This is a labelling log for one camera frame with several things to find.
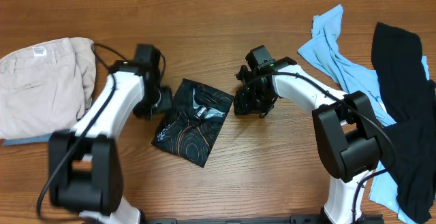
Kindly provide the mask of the black printed cycling jersey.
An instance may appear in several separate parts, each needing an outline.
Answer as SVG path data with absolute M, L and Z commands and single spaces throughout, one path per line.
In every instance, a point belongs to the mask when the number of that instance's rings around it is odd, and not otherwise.
M 184 79 L 172 107 L 161 120 L 152 145 L 204 167 L 227 118 L 234 97 Z

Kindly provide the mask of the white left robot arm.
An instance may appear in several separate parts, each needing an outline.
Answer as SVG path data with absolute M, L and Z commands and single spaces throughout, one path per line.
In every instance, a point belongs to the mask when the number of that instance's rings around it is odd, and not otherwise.
M 49 195 L 53 206 L 96 223 L 145 223 L 144 213 L 123 196 L 116 141 L 129 118 L 151 120 L 168 108 L 161 90 L 159 61 L 116 61 L 89 112 L 68 132 L 48 142 L 49 179 L 37 201 Z

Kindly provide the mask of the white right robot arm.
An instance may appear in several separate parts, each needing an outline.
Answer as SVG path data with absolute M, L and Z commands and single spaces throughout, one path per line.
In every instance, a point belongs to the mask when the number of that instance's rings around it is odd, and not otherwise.
M 313 119 L 319 158 L 330 174 L 328 199 L 318 214 L 293 214 L 289 223 L 383 223 L 361 209 L 364 179 L 382 155 L 383 140 L 369 98 L 347 94 L 307 74 L 289 57 L 248 61 L 236 74 L 242 82 L 234 100 L 237 115 L 265 117 L 286 98 Z

